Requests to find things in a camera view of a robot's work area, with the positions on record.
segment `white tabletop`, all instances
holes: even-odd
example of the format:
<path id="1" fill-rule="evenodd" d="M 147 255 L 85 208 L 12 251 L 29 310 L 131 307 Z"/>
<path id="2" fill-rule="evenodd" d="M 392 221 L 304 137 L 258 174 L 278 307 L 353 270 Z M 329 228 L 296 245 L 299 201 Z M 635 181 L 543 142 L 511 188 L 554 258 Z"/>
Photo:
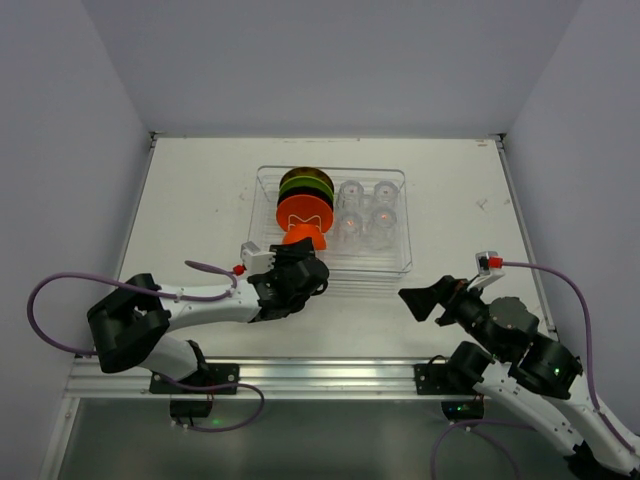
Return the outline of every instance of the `white tabletop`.
<path id="1" fill-rule="evenodd" d="M 496 250 L 526 261 L 524 241 L 490 140 L 160 138 L 127 247 L 121 279 L 151 272 L 158 283 L 224 283 L 187 268 L 185 259 L 231 268 L 247 240 L 254 183 L 262 165 L 400 168 L 407 177 L 413 270 L 401 287 L 424 287 L 446 274 L 471 278 L 474 254 Z M 286 319 L 219 323 L 171 335 L 198 342 L 207 356 L 431 357 L 471 340 L 436 313 L 416 322 L 395 295 L 312 298 Z M 517 296 L 542 320 L 529 271 L 510 269 L 485 301 Z"/>

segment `transparent cup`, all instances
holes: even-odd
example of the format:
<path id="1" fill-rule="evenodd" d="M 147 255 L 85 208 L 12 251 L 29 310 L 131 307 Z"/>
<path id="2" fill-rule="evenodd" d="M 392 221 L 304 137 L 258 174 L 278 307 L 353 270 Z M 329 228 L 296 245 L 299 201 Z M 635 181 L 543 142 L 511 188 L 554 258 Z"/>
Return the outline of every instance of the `transparent cup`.
<path id="1" fill-rule="evenodd" d="M 334 224 L 336 248 L 354 251 L 360 246 L 364 221 L 356 212 L 346 211 L 338 215 Z"/>
<path id="2" fill-rule="evenodd" d="M 364 187 L 360 182 L 347 180 L 340 185 L 336 206 L 340 210 L 355 212 L 362 206 Z"/>
<path id="3" fill-rule="evenodd" d="M 398 217 L 389 207 L 377 207 L 367 226 L 369 246 L 374 250 L 393 247 L 398 230 Z"/>
<path id="4" fill-rule="evenodd" d="M 373 198 L 376 205 L 395 208 L 398 201 L 398 187 L 388 180 L 378 182 L 373 187 Z"/>

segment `clear plastic container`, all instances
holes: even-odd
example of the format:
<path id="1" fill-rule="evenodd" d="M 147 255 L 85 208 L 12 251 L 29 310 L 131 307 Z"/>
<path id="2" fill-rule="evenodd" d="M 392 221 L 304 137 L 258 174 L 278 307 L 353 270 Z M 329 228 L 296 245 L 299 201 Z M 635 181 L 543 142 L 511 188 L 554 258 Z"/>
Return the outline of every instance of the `clear plastic container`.
<path id="1" fill-rule="evenodd" d="M 281 244 L 285 232 L 276 222 L 276 207 L 280 179 L 291 167 L 264 166 L 258 169 L 256 189 L 249 228 L 249 240 L 262 249 L 270 245 Z M 402 278 L 411 270 L 411 243 L 407 218 L 406 181 L 400 170 L 324 168 L 318 166 L 331 177 L 335 186 L 335 201 L 343 183 L 349 181 L 362 185 L 361 201 L 357 211 L 349 212 L 335 206 L 333 226 L 326 233 L 327 249 L 317 252 L 329 267 L 332 280 L 340 281 L 389 281 Z M 393 233 L 380 231 L 373 222 L 372 215 L 380 206 L 375 200 L 374 189 L 380 182 L 392 184 L 393 202 L 389 202 L 395 213 Z M 362 219 L 362 232 L 346 233 L 340 229 L 339 218 L 348 213 L 357 214 Z"/>

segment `cable connector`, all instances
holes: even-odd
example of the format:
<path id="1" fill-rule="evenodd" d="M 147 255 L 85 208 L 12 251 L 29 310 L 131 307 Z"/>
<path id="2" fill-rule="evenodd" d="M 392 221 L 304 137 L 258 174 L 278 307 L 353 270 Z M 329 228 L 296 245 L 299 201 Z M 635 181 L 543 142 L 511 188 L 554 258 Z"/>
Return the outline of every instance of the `cable connector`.
<path id="1" fill-rule="evenodd" d="M 273 268 L 275 256 L 276 254 L 274 252 L 260 250 L 260 248 L 253 242 L 243 243 L 240 248 L 240 258 L 242 259 L 242 264 L 249 275 L 267 273 Z"/>
<path id="2" fill-rule="evenodd" d="M 502 270 L 503 263 L 502 257 L 498 256 L 498 252 L 487 251 L 476 253 L 478 276 L 471 285 L 469 285 L 469 288 L 482 289 L 498 281 L 504 276 L 504 270 Z"/>
<path id="3" fill-rule="evenodd" d="M 487 266 L 489 268 L 502 268 L 504 260 L 501 257 L 489 257 Z"/>
<path id="4" fill-rule="evenodd" d="M 247 268 L 244 265 L 236 265 L 235 267 L 232 268 L 233 274 L 236 276 L 240 276 L 242 275 L 244 272 L 247 271 Z"/>

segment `orange spool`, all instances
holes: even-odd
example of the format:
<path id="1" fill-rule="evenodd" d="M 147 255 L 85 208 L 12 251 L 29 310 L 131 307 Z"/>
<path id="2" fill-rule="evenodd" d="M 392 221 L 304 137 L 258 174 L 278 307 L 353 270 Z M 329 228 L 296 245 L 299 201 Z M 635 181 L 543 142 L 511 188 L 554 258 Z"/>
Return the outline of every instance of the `orange spool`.
<path id="1" fill-rule="evenodd" d="M 327 233 L 333 225 L 331 207 L 312 195 L 296 195 L 284 200 L 276 210 L 278 225 L 285 232 L 300 223 L 316 225 L 322 233 Z"/>
<path id="2" fill-rule="evenodd" d="M 284 234 L 282 243 L 289 245 L 290 243 L 296 243 L 305 238 L 311 238 L 313 242 L 313 248 L 316 250 L 326 250 L 327 241 L 324 239 L 324 235 L 320 233 L 320 230 L 315 225 L 308 223 L 299 223 L 291 227 L 291 229 Z"/>
<path id="3" fill-rule="evenodd" d="M 289 197 L 278 205 L 276 220 L 280 228 L 287 232 L 283 243 L 294 243 L 311 237 L 316 250 L 327 248 L 323 234 L 333 224 L 333 211 L 322 199 L 312 195 Z"/>

